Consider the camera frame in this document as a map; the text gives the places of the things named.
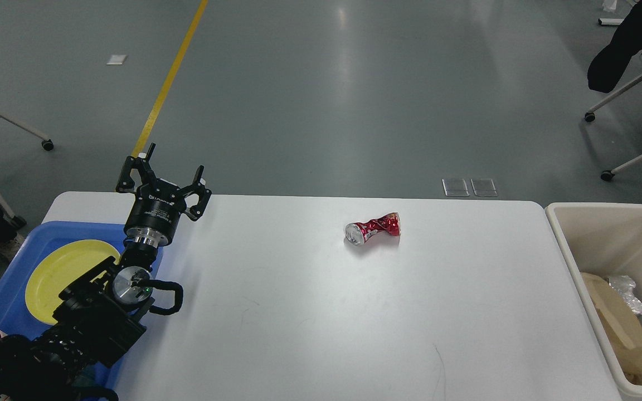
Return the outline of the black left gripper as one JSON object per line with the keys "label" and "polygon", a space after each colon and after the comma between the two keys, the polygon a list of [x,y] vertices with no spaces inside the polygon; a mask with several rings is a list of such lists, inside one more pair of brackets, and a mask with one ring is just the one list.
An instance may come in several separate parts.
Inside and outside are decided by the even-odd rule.
{"label": "black left gripper", "polygon": [[[194,173],[193,182],[179,190],[180,195],[160,190],[158,178],[150,166],[155,147],[156,144],[151,143],[143,157],[125,158],[115,192],[135,194],[132,210],[123,226],[127,239],[162,248],[173,242],[182,214],[194,222],[203,216],[212,191],[204,183],[203,165]],[[187,206],[186,199],[192,195],[197,201]]]}

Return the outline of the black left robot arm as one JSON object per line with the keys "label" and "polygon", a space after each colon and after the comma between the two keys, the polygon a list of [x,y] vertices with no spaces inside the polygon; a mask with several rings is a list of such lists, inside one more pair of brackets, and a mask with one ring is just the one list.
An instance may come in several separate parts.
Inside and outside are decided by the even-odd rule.
{"label": "black left robot arm", "polygon": [[150,167],[155,149],[127,157],[115,190],[132,193],[135,201],[123,226],[124,249],[119,259],[106,257],[84,269],[59,292],[56,322],[36,339],[23,335],[0,338],[0,396],[14,400],[117,400],[103,386],[75,385],[87,366],[112,368],[143,336],[146,313],[177,313],[183,287],[154,279],[152,267],[160,248],[173,242],[180,217],[197,221],[212,192],[198,167],[191,184],[181,187],[158,178]]}

